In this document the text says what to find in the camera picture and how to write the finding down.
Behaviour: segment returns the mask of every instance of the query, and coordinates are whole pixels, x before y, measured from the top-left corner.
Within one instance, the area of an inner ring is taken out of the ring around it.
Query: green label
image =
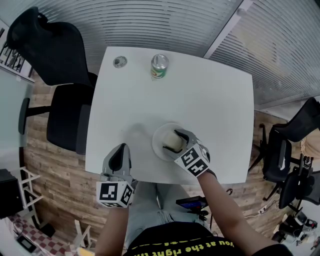
[[[166,69],[155,69],[154,67],[151,68],[151,75],[154,78],[163,78],[166,75]]]

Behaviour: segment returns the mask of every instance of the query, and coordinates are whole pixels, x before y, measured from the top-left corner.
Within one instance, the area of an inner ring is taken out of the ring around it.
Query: gray pants
[[[187,192],[178,184],[142,182],[136,186],[125,236],[125,247],[147,228],[170,222],[194,222],[206,227],[199,215],[187,213],[189,210],[176,204],[177,199],[188,198]]]

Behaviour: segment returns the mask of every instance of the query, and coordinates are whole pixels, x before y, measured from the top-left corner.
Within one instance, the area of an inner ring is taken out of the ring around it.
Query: window blinds
[[[88,68],[99,70],[107,46],[143,47],[202,57],[241,0],[2,0],[10,25],[31,6],[50,22],[74,24]]]
[[[209,59],[252,74],[261,109],[320,95],[319,42],[314,0],[256,0]]]

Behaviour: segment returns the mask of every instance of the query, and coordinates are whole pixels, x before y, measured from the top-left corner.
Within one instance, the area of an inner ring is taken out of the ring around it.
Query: floor
[[[56,86],[47,86],[35,73],[35,88],[31,107],[49,106]],[[96,181],[98,174],[85,171],[85,156],[78,155],[49,143],[46,139],[48,114],[28,118],[27,146],[24,149],[24,161],[28,170],[40,174],[41,178],[33,182],[34,190],[44,196],[36,203],[39,216],[55,228],[55,237],[61,242],[72,242],[76,237],[74,220],[79,220],[83,230],[91,225],[91,236],[97,238],[108,217],[108,209],[96,202]],[[261,113],[254,113],[253,143],[259,144],[262,130],[259,124],[264,123],[267,134],[273,124],[285,123],[284,120]],[[300,155],[300,145],[292,146],[293,156]],[[251,153],[251,162],[258,152]],[[276,209],[276,204],[266,214],[255,216],[266,205],[262,200],[267,196],[273,183],[263,180],[262,162],[248,175],[245,183],[224,184],[225,189],[232,188],[233,199],[243,210],[247,221],[258,232],[267,237],[273,235],[275,226],[282,220],[288,209]],[[190,196],[203,196],[199,185],[184,185]],[[216,224],[212,230],[220,234]]]

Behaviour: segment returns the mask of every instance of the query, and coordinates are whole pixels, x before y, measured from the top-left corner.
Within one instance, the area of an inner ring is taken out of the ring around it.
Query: black t-shirt
[[[292,256],[282,244],[268,246],[254,256]],[[144,230],[129,246],[125,256],[244,255],[230,240],[213,236],[199,223],[171,222]]]

